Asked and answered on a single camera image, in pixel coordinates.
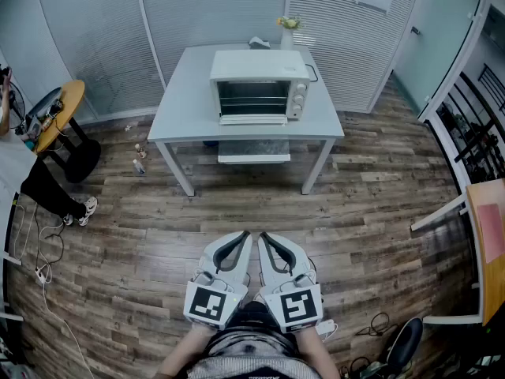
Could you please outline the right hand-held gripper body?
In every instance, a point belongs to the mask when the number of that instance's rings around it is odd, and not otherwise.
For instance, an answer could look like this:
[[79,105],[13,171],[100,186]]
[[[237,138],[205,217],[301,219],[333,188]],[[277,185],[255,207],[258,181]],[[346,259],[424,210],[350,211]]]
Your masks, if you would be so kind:
[[316,271],[306,272],[312,277],[311,287],[295,287],[292,280],[260,289],[260,297],[276,320],[283,334],[316,326],[323,317],[323,300]]

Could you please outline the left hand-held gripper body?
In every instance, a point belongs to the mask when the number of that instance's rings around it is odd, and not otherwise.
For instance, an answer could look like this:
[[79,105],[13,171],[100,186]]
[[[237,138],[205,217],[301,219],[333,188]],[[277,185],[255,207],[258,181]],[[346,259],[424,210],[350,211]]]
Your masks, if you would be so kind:
[[214,276],[211,286],[194,283],[196,275],[203,271],[198,268],[187,283],[183,314],[192,323],[223,330],[238,311],[249,289],[243,283],[229,283],[218,276]]

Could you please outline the white glass oven door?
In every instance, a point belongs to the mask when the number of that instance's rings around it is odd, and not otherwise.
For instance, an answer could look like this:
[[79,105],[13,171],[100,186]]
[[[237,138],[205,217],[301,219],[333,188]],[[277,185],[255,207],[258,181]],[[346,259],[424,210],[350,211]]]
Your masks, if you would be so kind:
[[[224,126],[284,126],[284,114],[232,114],[220,117]],[[287,139],[220,141],[218,162],[225,164],[257,164],[290,162]]]

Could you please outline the person's left forearm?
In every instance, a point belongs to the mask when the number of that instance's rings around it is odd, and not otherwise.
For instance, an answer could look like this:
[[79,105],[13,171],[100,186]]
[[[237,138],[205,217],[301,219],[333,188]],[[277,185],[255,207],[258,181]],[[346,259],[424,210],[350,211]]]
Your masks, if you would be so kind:
[[213,328],[193,323],[189,332],[165,357],[152,379],[175,379],[188,364],[201,356],[209,340],[216,333],[217,331]]

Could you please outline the person's right forearm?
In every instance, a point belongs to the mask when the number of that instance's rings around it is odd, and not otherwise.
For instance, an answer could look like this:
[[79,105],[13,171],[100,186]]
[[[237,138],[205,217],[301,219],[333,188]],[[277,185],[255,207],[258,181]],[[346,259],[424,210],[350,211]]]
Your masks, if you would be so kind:
[[294,333],[300,356],[322,379],[341,379],[337,366],[314,327]]

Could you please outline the white oven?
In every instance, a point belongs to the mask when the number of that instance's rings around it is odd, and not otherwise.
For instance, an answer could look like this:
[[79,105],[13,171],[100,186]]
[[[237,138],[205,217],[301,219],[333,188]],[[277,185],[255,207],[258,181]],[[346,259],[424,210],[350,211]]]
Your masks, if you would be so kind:
[[[228,50],[215,52],[209,82],[219,123],[232,114],[284,114],[289,122],[301,119],[311,79],[298,51]],[[296,90],[300,83],[306,92]],[[305,97],[302,105],[295,95]],[[302,107],[299,117],[293,105]]]

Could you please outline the white power adapter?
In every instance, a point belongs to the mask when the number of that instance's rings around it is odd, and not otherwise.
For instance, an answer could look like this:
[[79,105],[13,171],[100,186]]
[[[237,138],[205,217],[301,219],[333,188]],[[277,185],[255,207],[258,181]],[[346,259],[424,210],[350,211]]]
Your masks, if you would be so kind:
[[316,331],[323,342],[329,340],[338,330],[339,326],[332,319],[321,321],[316,325]]

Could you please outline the person's black trousers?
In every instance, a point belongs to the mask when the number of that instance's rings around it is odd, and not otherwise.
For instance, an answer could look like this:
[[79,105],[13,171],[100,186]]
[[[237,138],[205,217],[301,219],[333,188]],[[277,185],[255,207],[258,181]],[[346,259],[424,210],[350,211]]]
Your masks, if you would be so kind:
[[251,301],[240,308],[228,324],[230,328],[246,325],[261,326],[274,331],[279,330],[279,326],[269,309],[258,301]]

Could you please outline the person's grey patterned shirt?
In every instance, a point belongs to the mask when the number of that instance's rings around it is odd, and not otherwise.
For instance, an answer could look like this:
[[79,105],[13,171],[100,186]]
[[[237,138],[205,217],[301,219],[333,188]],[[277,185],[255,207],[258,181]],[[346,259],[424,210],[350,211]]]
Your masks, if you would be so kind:
[[212,337],[184,379],[321,379],[300,356],[292,335],[245,326]]

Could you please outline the light grey table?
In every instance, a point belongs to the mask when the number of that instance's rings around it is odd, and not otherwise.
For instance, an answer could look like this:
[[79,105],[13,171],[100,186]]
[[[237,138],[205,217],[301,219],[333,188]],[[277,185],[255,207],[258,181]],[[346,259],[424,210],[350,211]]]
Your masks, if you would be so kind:
[[222,126],[211,94],[211,65],[216,51],[244,48],[244,44],[187,47],[166,87],[148,140],[156,144],[170,171],[189,197],[195,195],[194,188],[170,146],[174,142],[319,140],[317,157],[301,187],[301,193],[307,195],[333,145],[344,138],[341,122],[324,80],[309,49],[298,46],[305,63],[313,67],[313,73],[318,78],[309,87],[301,120],[290,121],[284,126]]

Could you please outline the black metal shelf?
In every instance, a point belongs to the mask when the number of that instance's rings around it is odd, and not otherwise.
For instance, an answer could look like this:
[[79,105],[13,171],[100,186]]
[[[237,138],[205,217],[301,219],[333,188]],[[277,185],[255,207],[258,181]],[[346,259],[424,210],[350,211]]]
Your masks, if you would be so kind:
[[436,110],[472,183],[505,178],[505,86],[488,66],[478,80],[460,73]]

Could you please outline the round wooden side table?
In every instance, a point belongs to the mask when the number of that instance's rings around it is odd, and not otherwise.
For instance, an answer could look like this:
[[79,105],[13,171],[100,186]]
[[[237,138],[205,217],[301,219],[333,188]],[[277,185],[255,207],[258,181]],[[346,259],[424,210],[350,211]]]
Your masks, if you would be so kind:
[[84,98],[83,81],[70,81],[63,86],[60,100],[62,111],[53,119],[50,128],[42,130],[44,118],[25,119],[16,128],[21,140],[37,156],[50,157],[64,171],[68,182],[84,181],[95,169],[101,155],[98,141],[88,137],[74,118]]

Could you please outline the grey oval tray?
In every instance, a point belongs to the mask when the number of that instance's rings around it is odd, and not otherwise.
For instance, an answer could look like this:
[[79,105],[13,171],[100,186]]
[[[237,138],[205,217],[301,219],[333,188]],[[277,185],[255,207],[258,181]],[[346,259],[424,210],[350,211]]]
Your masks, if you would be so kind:
[[27,114],[29,118],[44,118],[50,108],[60,99],[62,88],[54,88],[48,92]]

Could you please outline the black standing fan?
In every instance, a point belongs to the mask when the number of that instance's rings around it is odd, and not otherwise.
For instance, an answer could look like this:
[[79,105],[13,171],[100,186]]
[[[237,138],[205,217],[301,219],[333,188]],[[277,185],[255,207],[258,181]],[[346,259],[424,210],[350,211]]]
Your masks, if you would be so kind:
[[[8,76],[8,73],[9,67],[0,67],[0,95],[1,87],[3,86],[3,82]],[[16,129],[25,119],[25,105],[20,89],[12,81],[9,83],[9,111],[9,127],[10,129]]]

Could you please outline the wooden desk with white frame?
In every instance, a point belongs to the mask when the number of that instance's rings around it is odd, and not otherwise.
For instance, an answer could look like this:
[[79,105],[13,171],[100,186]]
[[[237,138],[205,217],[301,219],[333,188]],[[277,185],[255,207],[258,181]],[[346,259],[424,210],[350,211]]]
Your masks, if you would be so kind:
[[461,206],[461,214],[468,213],[471,222],[475,253],[477,259],[477,283],[479,308],[476,314],[462,316],[426,316],[427,325],[486,325],[505,303],[505,253],[487,264],[484,256],[484,243],[477,207],[498,204],[505,234],[505,178],[468,185],[466,191],[442,208],[411,225],[417,231],[439,219],[453,209]]

